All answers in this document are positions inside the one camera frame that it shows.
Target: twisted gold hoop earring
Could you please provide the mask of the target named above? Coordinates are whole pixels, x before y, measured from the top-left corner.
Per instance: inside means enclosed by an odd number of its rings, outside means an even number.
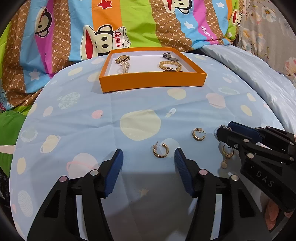
[[[206,134],[206,132],[203,131],[202,128],[196,128],[196,129],[194,129],[194,131],[192,132],[192,137],[193,137],[195,140],[197,140],[197,141],[202,141],[202,140],[205,138],[205,135],[203,135],[202,138],[199,138],[199,137],[197,137],[196,134],[195,134],[195,132],[197,132],[197,131],[198,131],[199,133],[203,132],[203,133],[205,133],[205,134]]]
[[[225,147],[225,146],[223,146],[223,148],[222,148],[222,153],[223,153],[223,155],[225,156],[225,159],[221,162],[221,167],[222,167],[223,169],[226,169],[226,168],[227,168],[227,162],[228,162],[228,160],[229,160],[231,157],[233,157],[233,155],[234,155],[234,150],[233,150],[233,148],[230,147],[230,148],[232,149],[232,153],[227,154],[226,151],[225,151],[225,149],[224,149],[224,147]]]
[[[157,158],[165,158],[165,157],[168,155],[168,152],[169,152],[169,148],[168,148],[168,146],[167,146],[165,143],[163,143],[161,146],[163,146],[163,147],[165,148],[166,153],[165,153],[164,155],[159,155],[159,154],[156,153],[157,143],[158,143],[158,142],[156,142],[156,144],[152,146],[153,154],[154,154]]]

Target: colorful striped blanket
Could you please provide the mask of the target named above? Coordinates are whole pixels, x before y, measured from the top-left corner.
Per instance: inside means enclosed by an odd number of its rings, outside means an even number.
[[[1,110],[30,105],[61,69],[129,47],[181,52],[234,40],[243,0],[34,0],[11,21]]]

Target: gold chain bracelet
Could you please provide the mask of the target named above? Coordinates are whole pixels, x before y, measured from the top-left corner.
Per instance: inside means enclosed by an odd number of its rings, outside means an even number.
[[[164,66],[164,64],[171,64],[171,65],[175,65],[177,66],[176,69],[173,69],[171,67],[167,67],[167,66]],[[161,61],[159,63],[159,67],[161,69],[163,69],[164,71],[176,71],[176,72],[181,72],[181,69],[182,69],[182,65],[180,63],[177,63],[177,62],[174,62],[174,61]]]

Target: cartoon hat print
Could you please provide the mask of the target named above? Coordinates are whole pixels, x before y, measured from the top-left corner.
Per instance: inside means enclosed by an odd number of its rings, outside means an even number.
[[[131,45],[128,36],[126,35],[126,28],[121,27],[113,34],[113,49],[128,48]]]

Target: floral bedsheet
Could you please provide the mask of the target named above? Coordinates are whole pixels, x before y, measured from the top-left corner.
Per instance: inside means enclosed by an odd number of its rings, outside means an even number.
[[[237,47],[264,60],[296,87],[296,36],[269,0],[244,0]]]

